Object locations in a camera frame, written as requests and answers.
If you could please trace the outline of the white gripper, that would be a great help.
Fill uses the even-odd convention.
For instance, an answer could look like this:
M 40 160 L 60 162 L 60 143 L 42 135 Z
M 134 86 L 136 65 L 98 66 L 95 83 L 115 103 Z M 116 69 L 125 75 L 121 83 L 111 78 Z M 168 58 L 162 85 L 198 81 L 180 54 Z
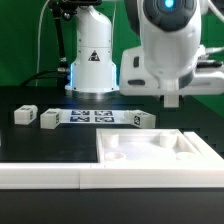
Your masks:
M 224 93 L 224 65 L 219 68 L 197 69 L 193 80 L 184 88 L 162 90 L 159 81 L 144 66 L 143 48 L 125 50 L 122 55 L 120 92 L 123 95 L 219 95 Z

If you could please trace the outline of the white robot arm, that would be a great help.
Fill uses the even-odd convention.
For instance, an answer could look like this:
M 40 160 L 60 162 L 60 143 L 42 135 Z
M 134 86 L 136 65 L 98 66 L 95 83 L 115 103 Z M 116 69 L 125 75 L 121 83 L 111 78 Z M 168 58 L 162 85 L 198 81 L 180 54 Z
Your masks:
M 201 44 L 202 16 L 216 9 L 211 0 L 123 0 L 117 37 L 95 8 L 102 1 L 77 4 L 69 92 L 162 96 L 166 107 L 184 95 L 224 93 L 224 64 L 208 60 L 214 50 Z

